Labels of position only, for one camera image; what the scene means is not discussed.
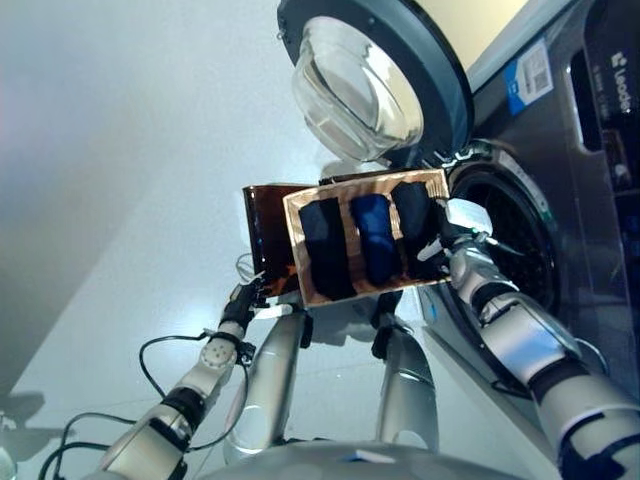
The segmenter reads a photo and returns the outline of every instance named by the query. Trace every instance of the washing machine door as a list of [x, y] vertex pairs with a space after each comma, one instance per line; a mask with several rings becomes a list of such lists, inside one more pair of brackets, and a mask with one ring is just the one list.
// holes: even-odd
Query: washing machine door
[[282, 0], [278, 25], [305, 121], [340, 158], [438, 166], [467, 144], [467, 77], [414, 0]]

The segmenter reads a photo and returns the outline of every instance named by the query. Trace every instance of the robotic hand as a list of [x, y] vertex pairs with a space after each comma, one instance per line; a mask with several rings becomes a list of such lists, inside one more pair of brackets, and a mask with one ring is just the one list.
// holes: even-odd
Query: robotic hand
[[640, 478], [640, 405], [589, 371], [571, 334], [500, 273], [482, 241], [491, 232], [459, 217], [443, 216], [440, 237], [451, 284], [477, 314], [487, 350], [531, 393], [563, 478]]
[[184, 454], [193, 435], [216, 403], [236, 363], [244, 364], [252, 346], [242, 343], [253, 307], [261, 302], [261, 280], [238, 285], [225, 306], [217, 332], [196, 365], [102, 458], [86, 480], [174, 480], [184, 477]]

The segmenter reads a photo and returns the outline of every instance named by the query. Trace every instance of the label sticker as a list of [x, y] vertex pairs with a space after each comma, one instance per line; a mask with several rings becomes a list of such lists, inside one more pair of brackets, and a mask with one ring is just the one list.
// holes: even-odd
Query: label sticker
[[544, 39], [539, 40], [504, 71], [509, 110], [516, 115], [553, 90], [551, 68]]

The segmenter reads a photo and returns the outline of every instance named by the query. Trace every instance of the blue cloth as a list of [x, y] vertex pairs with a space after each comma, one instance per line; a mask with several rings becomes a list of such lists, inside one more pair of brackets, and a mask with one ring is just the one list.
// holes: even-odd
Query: blue cloth
[[380, 194], [351, 200], [351, 216], [360, 231], [362, 254], [367, 265], [367, 279], [379, 286], [402, 271], [402, 262], [391, 232], [389, 200]]

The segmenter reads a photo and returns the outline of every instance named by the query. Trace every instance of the white floor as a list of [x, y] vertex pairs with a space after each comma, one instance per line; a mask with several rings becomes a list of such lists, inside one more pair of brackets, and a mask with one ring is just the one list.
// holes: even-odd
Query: white floor
[[[277, 3], [0, 7], [1, 441], [19, 479], [36, 478], [73, 415], [135, 417], [157, 401], [138, 369], [141, 343], [217, 325], [234, 262], [249, 251], [242, 187], [350, 169], [298, 115]], [[421, 325], [405, 297], [401, 316]], [[288, 434], [371, 438], [383, 373], [373, 331], [357, 306], [329, 317], [301, 354]], [[269, 326], [256, 322], [249, 338]], [[168, 387], [196, 355], [194, 345], [157, 346], [149, 367]], [[433, 362], [443, 450], [527, 476]], [[239, 380], [198, 442], [220, 432]], [[87, 420], [73, 439], [108, 443], [121, 431]], [[63, 474], [81, 478], [97, 461], [69, 452]], [[220, 451], [188, 463], [196, 478], [221, 466]]]

